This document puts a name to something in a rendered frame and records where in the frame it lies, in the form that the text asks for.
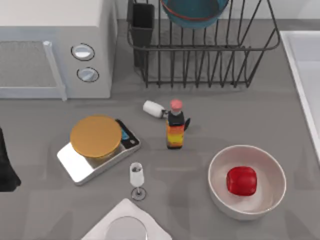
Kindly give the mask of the black cutlery holder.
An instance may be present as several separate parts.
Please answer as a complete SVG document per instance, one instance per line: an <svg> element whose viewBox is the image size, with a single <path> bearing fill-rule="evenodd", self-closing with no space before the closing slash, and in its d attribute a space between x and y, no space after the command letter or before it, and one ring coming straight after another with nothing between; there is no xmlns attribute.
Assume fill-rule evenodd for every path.
<svg viewBox="0 0 320 240"><path fill-rule="evenodd" d="M154 30L155 7L150 3L137 3L128 0L127 22L133 45L137 48L148 48Z"/></svg>

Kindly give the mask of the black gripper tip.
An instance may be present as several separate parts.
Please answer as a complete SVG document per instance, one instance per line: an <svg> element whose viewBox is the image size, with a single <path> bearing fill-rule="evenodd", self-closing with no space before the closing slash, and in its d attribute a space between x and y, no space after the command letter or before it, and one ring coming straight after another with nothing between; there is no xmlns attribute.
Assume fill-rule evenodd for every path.
<svg viewBox="0 0 320 240"><path fill-rule="evenodd" d="M21 183L9 160L3 130L0 127L0 193L14 192Z"/></svg>

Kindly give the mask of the white bowl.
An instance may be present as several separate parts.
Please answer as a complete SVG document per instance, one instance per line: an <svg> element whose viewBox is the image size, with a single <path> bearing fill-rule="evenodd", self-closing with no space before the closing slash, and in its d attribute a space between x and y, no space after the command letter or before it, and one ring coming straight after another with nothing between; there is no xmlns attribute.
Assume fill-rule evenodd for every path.
<svg viewBox="0 0 320 240"><path fill-rule="evenodd" d="M255 170L255 194L238 196L228 191L227 173L238 166ZM231 145L220 150L208 166L207 181L210 196L217 208L240 221L255 220L274 210L283 200L287 189L286 175L279 162L265 150L251 145Z"/></svg>

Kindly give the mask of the dark sauce bottle pink cap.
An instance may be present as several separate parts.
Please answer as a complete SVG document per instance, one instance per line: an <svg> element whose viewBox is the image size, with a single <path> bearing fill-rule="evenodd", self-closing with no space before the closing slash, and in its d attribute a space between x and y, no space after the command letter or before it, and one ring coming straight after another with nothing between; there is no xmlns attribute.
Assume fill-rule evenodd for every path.
<svg viewBox="0 0 320 240"><path fill-rule="evenodd" d="M166 120L166 145L168 149L181 149L184 144L185 116L179 99L170 102Z"/></svg>

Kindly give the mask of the pale microwave oven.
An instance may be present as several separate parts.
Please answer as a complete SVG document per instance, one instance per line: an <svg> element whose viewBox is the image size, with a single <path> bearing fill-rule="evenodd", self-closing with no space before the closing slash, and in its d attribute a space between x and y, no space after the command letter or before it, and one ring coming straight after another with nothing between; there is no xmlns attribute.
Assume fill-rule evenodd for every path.
<svg viewBox="0 0 320 240"><path fill-rule="evenodd" d="M117 34L115 0L0 0L0 99L62 99L44 41L52 42L67 99L109 98ZM72 56L81 43L94 49L93 59ZM87 67L97 81L77 77Z"/></svg>

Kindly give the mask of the orange round scale plate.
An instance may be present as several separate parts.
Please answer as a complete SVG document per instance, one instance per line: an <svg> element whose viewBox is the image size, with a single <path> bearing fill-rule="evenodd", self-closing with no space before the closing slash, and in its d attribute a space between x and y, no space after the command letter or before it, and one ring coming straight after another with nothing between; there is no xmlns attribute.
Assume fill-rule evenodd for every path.
<svg viewBox="0 0 320 240"><path fill-rule="evenodd" d="M118 122L106 115L91 115L79 120L69 140L73 149L86 158L101 159L120 145L122 130Z"/></svg>

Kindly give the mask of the white stemmed glass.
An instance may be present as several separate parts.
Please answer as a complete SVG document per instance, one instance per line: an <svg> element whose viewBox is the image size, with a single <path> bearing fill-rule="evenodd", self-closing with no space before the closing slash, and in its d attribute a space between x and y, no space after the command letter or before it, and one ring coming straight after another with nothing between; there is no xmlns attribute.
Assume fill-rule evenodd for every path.
<svg viewBox="0 0 320 240"><path fill-rule="evenodd" d="M141 163L133 162L129 168L129 182L133 186L131 197L135 201L142 201L147 196L147 191L143 188L145 183L144 169Z"/></svg>

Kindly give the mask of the red bell pepper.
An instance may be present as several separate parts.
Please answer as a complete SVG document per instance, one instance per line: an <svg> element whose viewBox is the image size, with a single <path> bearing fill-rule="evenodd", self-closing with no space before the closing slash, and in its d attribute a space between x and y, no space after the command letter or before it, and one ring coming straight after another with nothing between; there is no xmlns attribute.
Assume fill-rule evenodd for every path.
<svg viewBox="0 0 320 240"><path fill-rule="evenodd" d="M255 194L258 185L256 171L249 166L236 166L226 175L227 190L234 195L247 197Z"/></svg>

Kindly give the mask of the silver kitchen scale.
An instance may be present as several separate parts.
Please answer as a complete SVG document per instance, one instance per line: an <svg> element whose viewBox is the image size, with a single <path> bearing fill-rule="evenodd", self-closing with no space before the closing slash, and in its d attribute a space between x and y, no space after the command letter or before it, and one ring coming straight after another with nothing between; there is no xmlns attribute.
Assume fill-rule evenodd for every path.
<svg viewBox="0 0 320 240"><path fill-rule="evenodd" d="M77 153L69 142L57 152L57 158L74 184L83 185L132 155L141 147L141 141L119 119L121 141L117 149L104 158L88 158Z"/></svg>

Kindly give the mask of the white and black toy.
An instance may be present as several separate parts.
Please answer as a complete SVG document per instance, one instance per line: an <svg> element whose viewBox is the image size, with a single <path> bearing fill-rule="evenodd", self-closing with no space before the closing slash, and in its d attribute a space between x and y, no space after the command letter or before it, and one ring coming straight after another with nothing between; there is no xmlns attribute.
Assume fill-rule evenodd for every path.
<svg viewBox="0 0 320 240"><path fill-rule="evenodd" d="M166 123L170 127L182 126L183 130L186 131L189 127L191 119L185 119L182 111L183 103L179 99L173 99L170 102L170 110L166 110L162 105L147 100L142 109L144 112L158 119L166 119Z"/></svg>

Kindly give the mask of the blue bowl with red rim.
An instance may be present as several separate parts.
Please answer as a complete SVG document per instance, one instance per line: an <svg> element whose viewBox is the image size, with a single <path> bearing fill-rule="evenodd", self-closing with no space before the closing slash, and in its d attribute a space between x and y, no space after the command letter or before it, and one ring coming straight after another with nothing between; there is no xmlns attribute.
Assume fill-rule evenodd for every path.
<svg viewBox="0 0 320 240"><path fill-rule="evenodd" d="M229 0L160 0L168 19L182 28L204 29L214 24Z"/></svg>

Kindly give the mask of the white square plate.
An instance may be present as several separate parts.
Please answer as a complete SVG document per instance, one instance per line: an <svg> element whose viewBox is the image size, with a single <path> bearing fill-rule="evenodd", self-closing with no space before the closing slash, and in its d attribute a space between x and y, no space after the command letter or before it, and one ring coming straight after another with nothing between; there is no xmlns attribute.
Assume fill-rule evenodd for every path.
<svg viewBox="0 0 320 240"><path fill-rule="evenodd" d="M80 240L173 240L173 238L150 214L125 198Z"/></svg>

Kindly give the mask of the grey microwave knob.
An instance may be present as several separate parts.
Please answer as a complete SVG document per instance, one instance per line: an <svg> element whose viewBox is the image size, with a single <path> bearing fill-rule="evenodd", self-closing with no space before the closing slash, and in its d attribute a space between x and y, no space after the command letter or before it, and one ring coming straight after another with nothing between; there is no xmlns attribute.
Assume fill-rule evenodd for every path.
<svg viewBox="0 0 320 240"><path fill-rule="evenodd" d="M95 50L88 44L80 43L71 47L71 54L79 61L90 61L95 57Z"/></svg>
<svg viewBox="0 0 320 240"><path fill-rule="evenodd" d="M77 77L86 83L93 83L99 79L99 73L92 67L85 67L77 70Z"/></svg>

